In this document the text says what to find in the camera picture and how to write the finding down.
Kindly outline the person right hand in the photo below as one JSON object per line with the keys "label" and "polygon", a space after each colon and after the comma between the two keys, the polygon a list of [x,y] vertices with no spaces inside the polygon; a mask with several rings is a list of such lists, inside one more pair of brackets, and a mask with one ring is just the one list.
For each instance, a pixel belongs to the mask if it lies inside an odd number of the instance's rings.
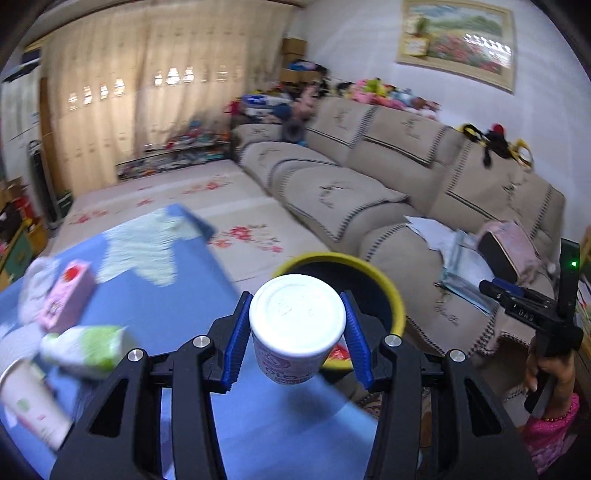
{"label": "person right hand", "polygon": [[536,338],[533,337],[528,351],[524,385],[527,390],[538,390],[537,375],[540,371],[546,372],[551,380],[555,381],[552,395],[549,397],[542,419],[555,420],[569,413],[572,395],[574,392],[576,372],[574,351],[567,356],[543,357],[539,354]]}

